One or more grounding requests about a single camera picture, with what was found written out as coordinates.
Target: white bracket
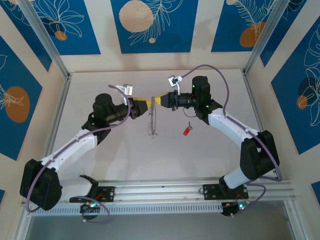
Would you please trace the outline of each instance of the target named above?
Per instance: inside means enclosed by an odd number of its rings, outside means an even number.
[[[181,82],[183,79],[181,76],[177,76],[175,77],[174,75],[168,78],[168,81],[171,85],[172,88],[174,88],[175,86],[177,86],[178,88],[178,96],[180,96],[180,86],[179,86],[179,82]]]
[[[124,84],[123,86],[116,85],[118,89],[120,89],[126,96],[131,97],[132,92],[134,90],[134,86],[130,84]],[[121,101],[124,105],[128,105],[126,98],[121,94]]]

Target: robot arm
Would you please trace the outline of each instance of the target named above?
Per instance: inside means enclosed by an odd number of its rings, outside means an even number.
[[[143,115],[151,105],[150,101],[143,98],[129,98],[128,100],[132,119]],[[49,161],[52,161],[36,182],[31,193],[31,202],[44,210],[50,210],[59,201],[72,201],[74,196],[95,198],[98,182],[86,175],[72,174],[71,167],[86,152],[99,145],[111,132],[111,129],[97,130],[110,127],[116,121],[122,121],[127,114],[126,103],[114,105],[109,94],[98,95],[93,104],[93,112],[90,113],[87,122],[74,138],[41,161],[31,159],[26,163],[20,194],[27,197],[36,175]]]
[[[179,77],[169,78],[170,84],[173,83],[171,86],[180,82],[179,79]],[[196,76],[192,79],[192,93],[180,93],[175,90],[155,98],[155,101],[173,111],[179,107],[193,107],[200,120],[219,129],[240,148],[240,166],[219,179],[218,188],[224,196],[236,192],[238,187],[258,179],[275,168],[273,161],[253,136],[263,142],[277,165],[280,164],[272,134],[268,131],[258,132],[224,112],[222,105],[211,99],[210,85],[206,76]]]

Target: ventilation grille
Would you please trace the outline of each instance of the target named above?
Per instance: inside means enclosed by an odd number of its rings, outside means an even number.
[[[187,213],[221,213],[221,203],[184,203],[184,204],[130,204],[130,205],[106,205],[110,215],[136,215],[136,214],[187,214]],[[104,208],[97,209],[86,215],[106,215]],[[60,205],[49,211],[40,209],[33,216],[77,216],[80,214],[79,205]]]

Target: red object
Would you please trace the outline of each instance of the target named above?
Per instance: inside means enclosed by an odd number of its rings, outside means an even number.
[[[184,132],[183,132],[183,135],[187,136],[189,132],[190,132],[190,129],[189,129],[189,128],[186,128],[186,129],[184,130]]]

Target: tan circle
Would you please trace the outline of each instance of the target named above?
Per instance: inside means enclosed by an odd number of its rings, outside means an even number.
[[[17,2],[17,0],[8,0],[10,3],[14,4],[14,5],[18,5],[19,3]]]
[[[119,12],[119,19],[129,32],[138,33],[147,30],[154,23],[151,9],[142,1],[128,1]]]
[[[265,22],[258,22],[255,25],[248,27],[240,36],[240,44],[244,48],[254,47],[257,43],[258,37],[260,36],[262,30],[265,27]]]
[[[16,99],[23,98],[20,101],[21,104],[11,102],[5,105],[5,111],[8,117],[16,123],[23,123],[25,120],[27,120],[30,111],[30,100],[28,93],[19,86],[10,87],[6,93]]]
[[[56,31],[54,36],[60,41],[67,40],[67,35],[63,31]]]
[[[233,5],[237,2],[238,0],[226,0],[226,4],[228,5]]]
[[[156,39],[154,39],[153,37],[149,39],[149,43],[154,44],[156,42]]]
[[[296,105],[301,110],[305,109],[307,107],[307,105],[308,105],[307,97],[304,96],[304,95],[299,96],[298,99],[296,100]]]

